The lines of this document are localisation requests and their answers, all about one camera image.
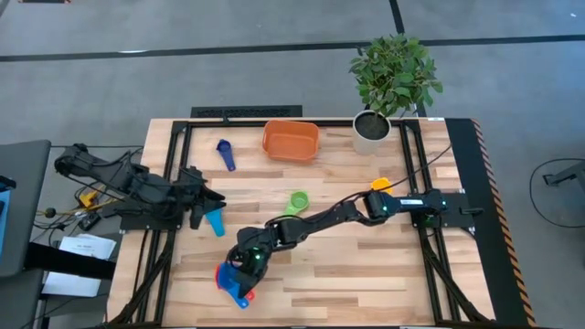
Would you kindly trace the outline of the black floor vent grille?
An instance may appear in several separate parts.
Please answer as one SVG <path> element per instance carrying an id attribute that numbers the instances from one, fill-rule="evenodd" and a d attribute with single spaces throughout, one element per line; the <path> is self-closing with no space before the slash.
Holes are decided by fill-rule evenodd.
<path id="1" fill-rule="evenodd" d="M 303 117 L 302 105 L 249 105 L 192 107 L 191 118 Z"/>

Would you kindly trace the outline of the small dark blue measuring cup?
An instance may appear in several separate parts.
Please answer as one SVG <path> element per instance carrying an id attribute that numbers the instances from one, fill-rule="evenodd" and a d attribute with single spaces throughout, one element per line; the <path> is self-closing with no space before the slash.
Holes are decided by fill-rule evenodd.
<path id="1" fill-rule="evenodd" d="M 221 158 L 223 159 L 227 169 L 232 172 L 236 170 L 236 165 L 233 157 L 232 146 L 231 143 L 227 140 L 220 139 L 216 150 L 220 154 Z"/>

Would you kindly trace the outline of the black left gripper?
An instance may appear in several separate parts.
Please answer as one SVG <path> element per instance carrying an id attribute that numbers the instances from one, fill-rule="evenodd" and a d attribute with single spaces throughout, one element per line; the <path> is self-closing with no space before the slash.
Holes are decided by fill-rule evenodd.
<path id="1" fill-rule="evenodd" d="M 204 182 L 172 184 L 173 196 L 175 197 L 174 214 L 179 214 L 191 209 L 189 216 L 189 227 L 198 229 L 205 215 L 205 202 L 223 202 L 225 197 L 220 193 L 208 188 Z"/>

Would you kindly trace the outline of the white plant pot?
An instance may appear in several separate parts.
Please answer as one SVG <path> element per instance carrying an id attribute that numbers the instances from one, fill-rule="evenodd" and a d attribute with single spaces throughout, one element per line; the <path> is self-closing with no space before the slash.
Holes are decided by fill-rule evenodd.
<path id="1" fill-rule="evenodd" d="M 353 146 L 358 154 L 374 154 L 389 137 L 391 123 L 388 118 L 376 111 L 364 110 L 352 122 Z"/>

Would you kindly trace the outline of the orange-yellow measuring cup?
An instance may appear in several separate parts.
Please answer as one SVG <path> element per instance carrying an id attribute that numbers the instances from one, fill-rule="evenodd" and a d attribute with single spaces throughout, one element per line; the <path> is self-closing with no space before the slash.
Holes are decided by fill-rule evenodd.
<path id="1" fill-rule="evenodd" d="M 380 177 L 374 180 L 370 187 L 372 190 L 387 193 L 389 195 L 391 195 L 393 192 L 392 184 L 387 177 Z"/>

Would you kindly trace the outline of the grey desk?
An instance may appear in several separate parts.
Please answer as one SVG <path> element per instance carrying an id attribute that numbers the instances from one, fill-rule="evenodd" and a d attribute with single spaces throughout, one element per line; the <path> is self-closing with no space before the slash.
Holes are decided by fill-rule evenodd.
<path id="1" fill-rule="evenodd" d="M 0 215 L 0 278 L 25 266 L 50 146 L 48 140 L 0 144 L 0 175 L 16 182 Z"/>

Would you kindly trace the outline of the black panel with hazard stripe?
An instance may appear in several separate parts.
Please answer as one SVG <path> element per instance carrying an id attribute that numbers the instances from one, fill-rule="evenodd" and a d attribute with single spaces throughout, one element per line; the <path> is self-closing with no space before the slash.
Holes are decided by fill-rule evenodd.
<path id="1" fill-rule="evenodd" d="M 469 205 L 483 210 L 474 217 L 475 241 L 495 319 L 500 324 L 535 326 L 481 127 L 472 119 L 448 119 L 446 126 Z"/>

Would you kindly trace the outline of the green leafy plant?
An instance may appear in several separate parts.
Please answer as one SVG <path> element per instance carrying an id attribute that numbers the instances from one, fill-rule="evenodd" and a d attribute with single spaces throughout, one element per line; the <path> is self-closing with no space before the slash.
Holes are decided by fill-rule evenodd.
<path id="1" fill-rule="evenodd" d="M 386 118 L 399 111 L 431 106 L 443 92 L 435 60 L 419 39 L 397 34 L 378 37 L 350 61 L 361 101 Z"/>

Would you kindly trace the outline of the white paper sheets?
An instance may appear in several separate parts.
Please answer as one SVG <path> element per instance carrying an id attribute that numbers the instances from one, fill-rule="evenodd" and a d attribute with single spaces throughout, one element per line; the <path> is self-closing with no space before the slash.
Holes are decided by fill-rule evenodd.
<path id="1" fill-rule="evenodd" d="M 100 260 L 108 260 L 117 242 L 90 234 L 76 237 L 64 237 L 58 249 Z M 44 283 L 42 293 L 67 295 L 75 297 L 96 297 L 101 280 L 84 278 L 78 275 L 50 271 Z"/>

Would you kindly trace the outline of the teal measuring cup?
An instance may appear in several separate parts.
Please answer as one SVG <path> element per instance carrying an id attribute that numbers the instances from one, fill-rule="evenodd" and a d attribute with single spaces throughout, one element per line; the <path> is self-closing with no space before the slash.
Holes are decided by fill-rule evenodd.
<path id="1" fill-rule="evenodd" d="M 225 235 L 222 208 L 207 212 L 206 219 L 217 237 L 223 237 Z"/>

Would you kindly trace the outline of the orange plastic basket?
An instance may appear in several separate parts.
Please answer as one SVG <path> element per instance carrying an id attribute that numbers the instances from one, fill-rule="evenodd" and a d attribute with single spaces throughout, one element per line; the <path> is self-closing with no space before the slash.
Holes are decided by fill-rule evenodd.
<path id="1" fill-rule="evenodd" d="M 262 149 L 272 159 L 308 164 L 319 149 L 319 128 L 310 122 L 268 121 Z"/>

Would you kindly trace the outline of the grey floor stand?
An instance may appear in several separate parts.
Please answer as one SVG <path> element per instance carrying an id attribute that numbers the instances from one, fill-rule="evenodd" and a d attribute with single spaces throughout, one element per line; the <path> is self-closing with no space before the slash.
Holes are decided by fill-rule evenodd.
<path id="1" fill-rule="evenodd" d="M 543 179 L 547 186 L 558 186 L 565 181 L 577 180 L 580 187 L 585 191 L 585 160 L 579 160 L 576 164 L 556 174 L 544 175 Z"/>

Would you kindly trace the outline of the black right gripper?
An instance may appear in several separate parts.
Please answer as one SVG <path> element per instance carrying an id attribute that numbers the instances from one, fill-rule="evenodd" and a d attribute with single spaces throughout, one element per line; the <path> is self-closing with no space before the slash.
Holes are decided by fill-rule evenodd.
<path id="1" fill-rule="evenodd" d="M 278 233 L 273 227 L 246 227 L 237 233 L 240 298 L 246 297 L 264 279 L 271 254 L 277 245 Z"/>

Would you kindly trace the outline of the green measuring cup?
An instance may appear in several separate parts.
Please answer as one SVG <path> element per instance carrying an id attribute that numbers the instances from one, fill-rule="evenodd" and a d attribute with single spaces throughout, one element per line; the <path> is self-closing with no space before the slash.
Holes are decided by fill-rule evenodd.
<path id="1" fill-rule="evenodd" d="M 309 197 L 304 191 L 296 191 L 290 195 L 289 201 L 284 209 L 285 215 L 296 216 L 309 207 Z"/>

